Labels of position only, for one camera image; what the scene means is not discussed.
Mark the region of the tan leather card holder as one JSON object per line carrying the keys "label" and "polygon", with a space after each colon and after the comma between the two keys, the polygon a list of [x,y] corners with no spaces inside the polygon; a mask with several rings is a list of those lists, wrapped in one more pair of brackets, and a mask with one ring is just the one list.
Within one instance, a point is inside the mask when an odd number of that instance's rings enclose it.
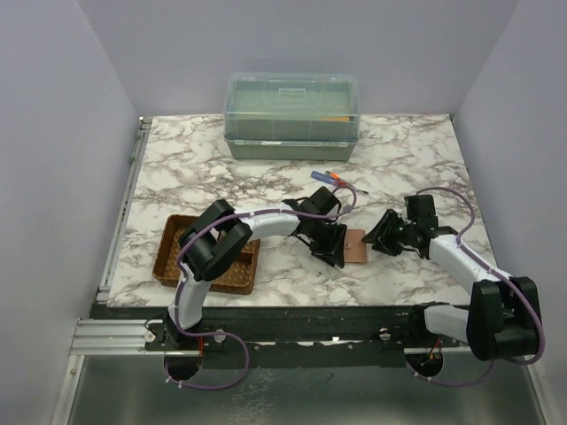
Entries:
{"label": "tan leather card holder", "polygon": [[367,245],[362,241],[366,235],[363,229],[349,228],[344,243],[344,261],[346,264],[367,264]]}

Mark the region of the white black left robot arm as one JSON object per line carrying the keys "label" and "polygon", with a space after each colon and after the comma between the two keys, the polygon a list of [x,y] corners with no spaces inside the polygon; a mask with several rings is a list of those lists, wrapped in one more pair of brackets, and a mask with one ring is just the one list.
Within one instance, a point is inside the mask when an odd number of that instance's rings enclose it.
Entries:
{"label": "white black left robot arm", "polygon": [[336,192],[325,187],[309,197],[285,199],[257,210],[237,210],[224,199],[213,202],[179,239],[180,278],[168,307],[172,321],[166,330],[168,342],[178,350],[195,343],[195,325],[202,318],[212,282],[230,269],[247,243],[295,237],[316,259],[342,268],[347,226],[338,219],[354,207],[355,203],[343,205]]}

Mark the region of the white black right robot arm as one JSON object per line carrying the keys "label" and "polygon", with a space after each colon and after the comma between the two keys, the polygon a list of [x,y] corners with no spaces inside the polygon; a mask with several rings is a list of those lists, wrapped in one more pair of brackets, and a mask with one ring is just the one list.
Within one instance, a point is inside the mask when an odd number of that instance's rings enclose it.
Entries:
{"label": "white black right robot arm", "polygon": [[409,340],[425,347],[447,336],[468,345],[482,361],[538,361],[546,341],[535,282],[495,267],[464,242],[462,231],[440,225],[427,191],[407,196],[405,206],[404,215],[387,210],[362,242],[392,257],[414,251],[442,267],[470,296],[466,307],[424,305],[422,317],[408,324]]}

